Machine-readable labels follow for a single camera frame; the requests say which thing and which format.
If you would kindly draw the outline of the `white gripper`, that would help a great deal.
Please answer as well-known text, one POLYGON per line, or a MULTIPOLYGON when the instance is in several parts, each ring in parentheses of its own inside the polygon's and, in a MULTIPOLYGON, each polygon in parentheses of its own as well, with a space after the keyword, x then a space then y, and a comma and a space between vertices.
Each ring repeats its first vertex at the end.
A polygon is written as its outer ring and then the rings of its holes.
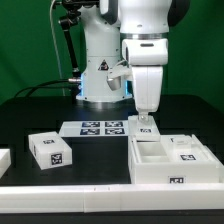
POLYGON ((168 63, 168 40, 124 39, 122 57, 132 75, 135 107, 141 121, 158 109, 161 95, 163 66, 168 63))

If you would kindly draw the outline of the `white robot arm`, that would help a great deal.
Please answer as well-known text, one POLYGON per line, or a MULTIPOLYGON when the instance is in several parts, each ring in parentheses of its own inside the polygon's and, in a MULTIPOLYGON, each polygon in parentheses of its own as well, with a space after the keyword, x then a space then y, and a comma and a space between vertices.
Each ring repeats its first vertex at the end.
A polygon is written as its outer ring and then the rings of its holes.
POLYGON ((191 0, 98 0, 80 8, 86 68, 78 96, 88 103, 117 103, 133 88, 138 119, 158 109, 168 37, 191 0))

